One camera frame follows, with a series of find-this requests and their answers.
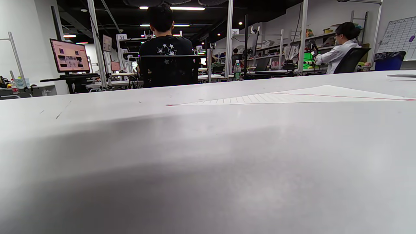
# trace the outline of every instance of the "paper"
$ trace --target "paper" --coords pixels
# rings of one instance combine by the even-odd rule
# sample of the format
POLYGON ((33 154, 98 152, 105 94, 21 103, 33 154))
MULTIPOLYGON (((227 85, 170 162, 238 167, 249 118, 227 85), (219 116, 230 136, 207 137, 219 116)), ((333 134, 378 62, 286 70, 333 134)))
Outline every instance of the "paper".
POLYGON ((241 97, 185 103, 180 105, 236 105, 271 104, 300 102, 374 102, 374 101, 414 101, 406 97, 354 90, 332 85, 323 85, 299 90, 262 93, 241 97))

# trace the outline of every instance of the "monitor screen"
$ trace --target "monitor screen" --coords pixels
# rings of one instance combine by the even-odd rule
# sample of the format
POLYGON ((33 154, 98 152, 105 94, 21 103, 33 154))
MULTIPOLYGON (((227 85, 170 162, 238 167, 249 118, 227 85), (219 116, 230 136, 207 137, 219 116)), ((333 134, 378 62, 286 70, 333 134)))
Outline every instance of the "monitor screen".
POLYGON ((54 39, 50 40, 58 72, 90 71, 84 45, 54 39))
POLYGON ((111 71, 119 71, 120 63, 111 61, 111 71))
POLYGON ((103 35, 103 51, 111 52, 111 37, 103 35))

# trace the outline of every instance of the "black ceiling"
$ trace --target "black ceiling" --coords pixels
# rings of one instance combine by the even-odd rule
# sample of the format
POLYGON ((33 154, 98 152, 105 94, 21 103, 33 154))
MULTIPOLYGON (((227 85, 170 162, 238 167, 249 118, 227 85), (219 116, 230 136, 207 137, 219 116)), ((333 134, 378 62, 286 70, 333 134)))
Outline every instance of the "black ceiling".
MULTIPOLYGON (((300 3, 302 0, 235 0, 233 11, 233 28, 243 29, 244 16, 248 15, 248 24, 267 22, 286 13, 286 9, 300 3)), ((74 42, 94 43, 91 33, 91 23, 88 12, 81 9, 88 9, 87 0, 57 0, 59 14, 64 28, 64 33, 76 33, 77 37, 71 38, 74 42)), ((115 46, 115 35, 118 30, 101 0, 95 0, 95 8, 98 22, 99 34, 105 34, 113 38, 115 46)), ((111 14, 119 28, 129 38, 140 37, 143 31, 149 31, 147 27, 140 27, 146 24, 146 10, 138 7, 127 6, 123 0, 105 0, 111 14)), ((180 6, 204 7, 198 4, 197 0, 191 0, 180 6)), ((226 35, 228 2, 217 6, 205 7, 203 11, 174 10, 176 24, 190 24, 190 27, 177 27, 174 34, 182 30, 184 37, 190 39, 194 46, 200 45, 203 36, 209 35, 208 42, 215 42, 226 35)))

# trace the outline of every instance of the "white lab coat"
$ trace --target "white lab coat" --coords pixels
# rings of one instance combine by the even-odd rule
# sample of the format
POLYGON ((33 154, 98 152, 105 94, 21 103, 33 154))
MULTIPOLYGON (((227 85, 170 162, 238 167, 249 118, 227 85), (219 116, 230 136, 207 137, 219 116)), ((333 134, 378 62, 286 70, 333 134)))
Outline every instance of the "white lab coat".
POLYGON ((334 47, 331 51, 315 57, 315 64, 328 63, 327 74, 334 74, 339 62, 351 48, 361 47, 353 40, 346 41, 342 45, 334 47))

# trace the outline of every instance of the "person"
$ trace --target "person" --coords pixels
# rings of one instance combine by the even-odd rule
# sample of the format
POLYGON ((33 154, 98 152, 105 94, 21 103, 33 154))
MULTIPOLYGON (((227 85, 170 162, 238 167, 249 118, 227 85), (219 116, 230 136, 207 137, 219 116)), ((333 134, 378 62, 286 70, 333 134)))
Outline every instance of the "person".
POLYGON ((149 7, 146 14, 150 29, 156 37, 140 46, 140 55, 193 55, 190 40, 172 35, 175 21, 168 4, 149 7))
POLYGON ((241 60, 240 56, 238 55, 238 49, 234 48, 233 50, 233 66, 235 65, 236 60, 241 60))
POLYGON ((360 30, 355 27, 352 22, 345 22, 337 27, 335 30, 335 39, 338 46, 335 46, 331 51, 315 57, 315 64, 328 63, 327 74, 333 74, 342 58, 348 53, 351 48, 361 47, 353 41, 360 35, 360 30))

